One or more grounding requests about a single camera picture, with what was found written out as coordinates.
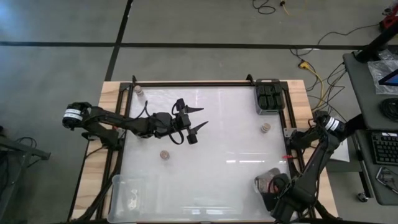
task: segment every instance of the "plastic bag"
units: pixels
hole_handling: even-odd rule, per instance
[[[381,60],[368,62],[373,77],[376,94],[398,95],[398,86],[379,85],[379,80],[398,69],[398,60]]]

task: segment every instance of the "wooden table frame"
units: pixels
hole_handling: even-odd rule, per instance
[[[251,86],[250,80],[236,81],[199,81],[199,82],[137,82],[133,79],[134,84],[140,86]],[[287,80],[281,82],[285,90],[286,107],[281,112],[281,122],[285,128],[308,128],[308,120],[312,119],[312,112],[309,106],[307,93],[302,80]],[[105,82],[99,100],[99,106],[104,110],[114,111],[120,114],[129,114],[132,83],[127,82]],[[87,152],[99,148],[99,141],[89,142]],[[312,155],[313,149],[307,149],[302,156],[303,161],[295,161],[296,168],[301,170],[304,163],[307,162]],[[99,151],[88,158],[82,167],[81,178],[76,187],[75,198],[70,211],[70,217],[78,218],[84,213],[86,208],[95,198],[95,195],[106,184],[106,177],[109,177],[109,171],[115,166],[115,156],[118,152]],[[292,167],[289,166],[290,173],[293,174]],[[96,213],[96,219],[102,218],[109,210],[110,192],[105,196],[101,210],[102,213]],[[321,174],[320,196],[319,201],[334,216],[337,211],[331,192],[330,183],[326,170]]]

